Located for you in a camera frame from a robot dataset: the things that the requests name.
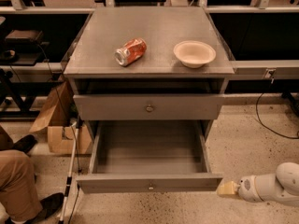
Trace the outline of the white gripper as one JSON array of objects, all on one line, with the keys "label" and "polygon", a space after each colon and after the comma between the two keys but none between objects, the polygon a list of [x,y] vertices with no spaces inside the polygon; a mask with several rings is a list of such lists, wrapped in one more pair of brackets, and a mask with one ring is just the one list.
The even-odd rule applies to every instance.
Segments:
[{"label": "white gripper", "polygon": [[274,201],[276,176],[248,175],[243,176],[239,186],[234,181],[221,184],[217,188],[217,194],[222,198],[238,198],[239,196],[250,203]]}]

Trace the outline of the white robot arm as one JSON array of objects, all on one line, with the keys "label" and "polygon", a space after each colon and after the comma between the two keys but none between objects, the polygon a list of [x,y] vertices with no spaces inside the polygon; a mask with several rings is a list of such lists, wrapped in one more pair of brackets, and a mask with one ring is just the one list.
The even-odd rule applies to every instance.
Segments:
[{"label": "white robot arm", "polygon": [[217,188],[222,198],[242,199],[249,203],[273,201],[288,206],[299,206],[299,165],[281,163],[267,175],[243,176],[238,183],[230,181]]}]

